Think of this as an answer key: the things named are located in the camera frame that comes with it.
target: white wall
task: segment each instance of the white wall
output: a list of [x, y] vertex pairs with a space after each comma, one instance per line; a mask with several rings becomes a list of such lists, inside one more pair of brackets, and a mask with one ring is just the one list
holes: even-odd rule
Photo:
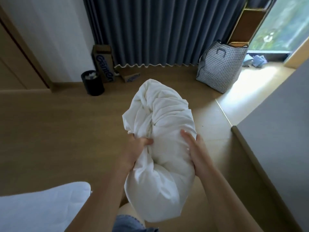
[[81, 81], [94, 70], [94, 45], [83, 0], [0, 0], [52, 82]]
[[309, 59], [237, 128], [303, 231], [309, 231]]

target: cardboard box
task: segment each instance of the cardboard box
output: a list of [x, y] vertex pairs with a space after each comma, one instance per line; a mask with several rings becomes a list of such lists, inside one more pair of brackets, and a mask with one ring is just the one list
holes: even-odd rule
[[119, 68], [117, 71], [121, 75], [122, 79], [124, 79], [125, 83], [132, 82], [141, 76], [139, 68], [136, 67]]
[[109, 45], [94, 45], [92, 48], [92, 59], [96, 71], [101, 75], [103, 82], [115, 80], [112, 49]]

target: trash can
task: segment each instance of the trash can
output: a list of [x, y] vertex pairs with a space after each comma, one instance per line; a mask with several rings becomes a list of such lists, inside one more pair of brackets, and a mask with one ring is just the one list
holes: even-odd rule
[[101, 76], [95, 70], [85, 71], [81, 77], [88, 94], [98, 96], [104, 93]]

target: black and white bag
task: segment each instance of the black and white bag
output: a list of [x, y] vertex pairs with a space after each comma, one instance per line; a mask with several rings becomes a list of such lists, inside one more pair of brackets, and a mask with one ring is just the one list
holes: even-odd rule
[[200, 58], [196, 80], [225, 93], [237, 80], [247, 50], [247, 45], [234, 47], [215, 41]]

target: person's left hand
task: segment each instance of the person's left hand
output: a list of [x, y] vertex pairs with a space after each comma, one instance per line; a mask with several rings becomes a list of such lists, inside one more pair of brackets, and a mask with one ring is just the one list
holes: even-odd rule
[[153, 139], [150, 138], [135, 138], [134, 134], [129, 134], [129, 140], [123, 150], [121, 159], [124, 164], [128, 165], [129, 170], [134, 167], [135, 161], [141, 155], [146, 145], [153, 144]]

